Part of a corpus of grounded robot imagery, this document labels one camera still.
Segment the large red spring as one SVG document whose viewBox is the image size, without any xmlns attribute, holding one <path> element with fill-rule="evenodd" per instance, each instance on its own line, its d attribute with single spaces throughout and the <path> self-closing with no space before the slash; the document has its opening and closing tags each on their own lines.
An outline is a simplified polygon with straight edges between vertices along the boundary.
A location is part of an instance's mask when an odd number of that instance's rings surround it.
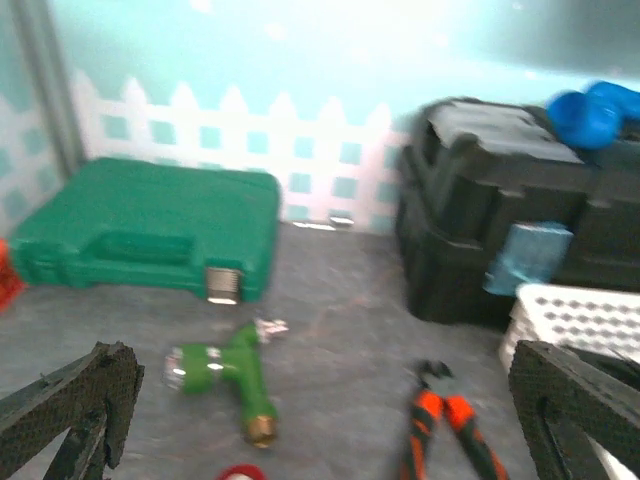
<svg viewBox="0 0 640 480">
<path fill-rule="evenodd" d="M 256 465 L 236 464 L 221 471 L 215 480 L 267 480 L 267 476 Z"/>
</svg>

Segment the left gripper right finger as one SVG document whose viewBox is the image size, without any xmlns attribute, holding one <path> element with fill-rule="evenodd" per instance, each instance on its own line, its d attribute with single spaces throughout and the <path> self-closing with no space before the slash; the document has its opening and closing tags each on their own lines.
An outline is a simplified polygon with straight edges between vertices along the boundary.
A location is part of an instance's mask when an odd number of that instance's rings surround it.
<svg viewBox="0 0 640 480">
<path fill-rule="evenodd" d="M 598 444 L 639 474 L 639 381 L 581 361 L 573 347 L 520 341 L 509 388 L 540 479 L 607 479 Z"/>
</svg>

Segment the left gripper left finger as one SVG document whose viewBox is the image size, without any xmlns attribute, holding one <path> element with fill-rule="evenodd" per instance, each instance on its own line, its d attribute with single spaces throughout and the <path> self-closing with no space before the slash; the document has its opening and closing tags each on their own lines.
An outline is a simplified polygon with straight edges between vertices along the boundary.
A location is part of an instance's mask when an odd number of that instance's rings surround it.
<svg viewBox="0 0 640 480">
<path fill-rule="evenodd" d="M 90 353 L 1 399 L 1 477 L 57 436 L 46 479 L 102 479 L 121 460 L 145 367 L 121 342 Z"/>
</svg>

